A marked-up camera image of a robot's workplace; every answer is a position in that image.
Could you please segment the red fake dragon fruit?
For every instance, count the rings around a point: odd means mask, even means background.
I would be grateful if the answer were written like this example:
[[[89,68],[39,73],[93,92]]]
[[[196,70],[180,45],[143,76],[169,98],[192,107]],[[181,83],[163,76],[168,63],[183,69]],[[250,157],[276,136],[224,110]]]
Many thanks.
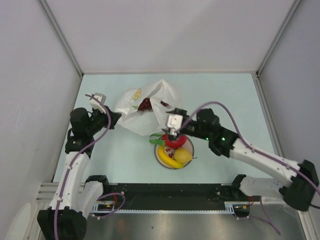
[[[149,137],[149,143],[154,145],[166,146],[172,149],[177,149],[182,147],[187,141],[186,135],[180,135],[176,140],[169,140],[167,134],[154,133]]]

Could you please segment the yellow fake lemon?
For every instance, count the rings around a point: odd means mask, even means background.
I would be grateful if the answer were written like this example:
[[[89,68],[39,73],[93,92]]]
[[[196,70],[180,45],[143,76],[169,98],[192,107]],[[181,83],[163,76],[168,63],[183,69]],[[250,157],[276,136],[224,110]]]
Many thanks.
[[[181,164],[186,164],[193,159],[193,155],[186,148],[178,148],[174,152],[173,158]]]

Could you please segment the round printed plate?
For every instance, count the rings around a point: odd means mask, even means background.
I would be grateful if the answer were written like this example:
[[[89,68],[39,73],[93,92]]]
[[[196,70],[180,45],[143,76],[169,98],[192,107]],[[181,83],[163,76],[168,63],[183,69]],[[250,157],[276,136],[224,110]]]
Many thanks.
[[[196,158],[194,154],[194,145],[188,137],[185,143],[178,148],[159,144],[154,147],[154,155],[158,163],[170,170],[183,169]]]

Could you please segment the yellow fake banana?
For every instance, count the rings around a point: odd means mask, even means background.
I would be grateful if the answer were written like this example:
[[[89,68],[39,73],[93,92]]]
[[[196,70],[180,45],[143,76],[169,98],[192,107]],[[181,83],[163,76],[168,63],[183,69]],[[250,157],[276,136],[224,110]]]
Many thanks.
[[[157,150],[157,154],[159,156],[159,158],[168,166],[170,166],[171,168],[174,169],[182,169],[184,168],[184,165],[174,159],[172,159],[171,157],[169,157],[166,153],[165,153],[165,148],[164,146],[160,146]]]

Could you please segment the white plastic bag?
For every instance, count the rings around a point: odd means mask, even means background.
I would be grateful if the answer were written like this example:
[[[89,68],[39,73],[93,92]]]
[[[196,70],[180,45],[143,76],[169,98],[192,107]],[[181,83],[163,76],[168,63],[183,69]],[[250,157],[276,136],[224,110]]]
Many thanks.
[[[145,98],[150,98],[152,110],[138,111],[139,105]],[[170,105],[161,105],[164,101]],[[140,88],[126,91],[115,104],[115,112],[121,113],[117,124],[141,136],[161,132],[166,127],[167,113],[174,108],[182,108],[181,91],[164,79]]]

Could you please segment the dark red fake fruit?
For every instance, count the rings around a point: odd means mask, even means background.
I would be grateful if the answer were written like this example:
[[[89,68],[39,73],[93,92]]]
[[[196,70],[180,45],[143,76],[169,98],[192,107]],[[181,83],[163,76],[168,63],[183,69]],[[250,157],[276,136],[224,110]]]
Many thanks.
[[[164,102],[164,101],[160,101],[160,104],[163,105],[164,107],[166,107],[167,109],[169,109],[171,106]],[[150,98],[149,97],[146,97],[142,103],[138,106],[138,111],[140,112],[145,112],[145,111],[151,111],[153,108],[152,108],[152,105],[151,105],[151,101],[150,101]]]

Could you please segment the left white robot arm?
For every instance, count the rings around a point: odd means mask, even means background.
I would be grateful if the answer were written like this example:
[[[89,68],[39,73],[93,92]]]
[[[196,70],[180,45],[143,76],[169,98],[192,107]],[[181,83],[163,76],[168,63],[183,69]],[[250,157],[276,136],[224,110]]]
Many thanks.
[[[105,200],[111,188],[105,175],[91,175],[80,190],[84,171],[102,129],[114,129],[119,112],[108,107],[89,113],[79,107],[70,113],[71,128],[67,132],[65,164],[61,180],[49,206],[40,210],[37,222],[47,240],[82,240],[87,232],[87,219],[97,199]]]

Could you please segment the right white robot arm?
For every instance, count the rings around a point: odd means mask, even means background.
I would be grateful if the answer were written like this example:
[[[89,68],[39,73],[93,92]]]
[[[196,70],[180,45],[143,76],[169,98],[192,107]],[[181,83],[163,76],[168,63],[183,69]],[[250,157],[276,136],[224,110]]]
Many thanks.
[[[180,135],[206,140],[215,155],[244,162],[273,178],[238,175],[230,188],[235,200],[242,201],[247,196],[280,198],[295,210],[309,210],[315,194],[320,191],[312,162],[306,159],[297,162],[257,148],[243,139],[237,130],[223,127],[210,108],[199,109],[196,119],[180,108],[166,114],[164,132],[170,140],[176,140]]]

